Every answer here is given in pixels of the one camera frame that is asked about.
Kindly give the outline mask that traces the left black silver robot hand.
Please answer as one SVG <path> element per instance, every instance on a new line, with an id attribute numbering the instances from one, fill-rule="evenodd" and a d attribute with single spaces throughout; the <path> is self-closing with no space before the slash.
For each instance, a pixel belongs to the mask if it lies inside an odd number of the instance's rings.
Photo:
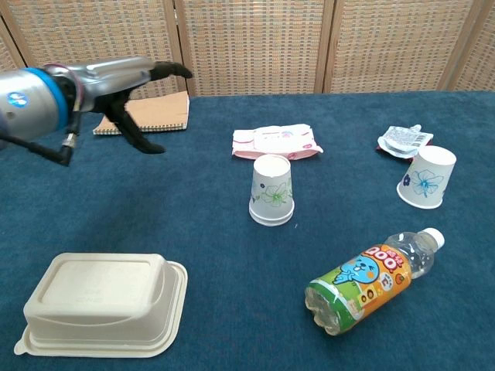
<path id="1" fill-rule="evenodd" d="M 161 145 L 151 143 L 126 111 L 131 92 L 151 81 L 170 76 L 190 79 L 193 73 L 177 62 L 155 62 L 144 56 L 118 57 L 74 66 L 84 89 L 83 112 L 102 113 L 123 134 L 127 142 L 142 153 L 162 154 Z"/>

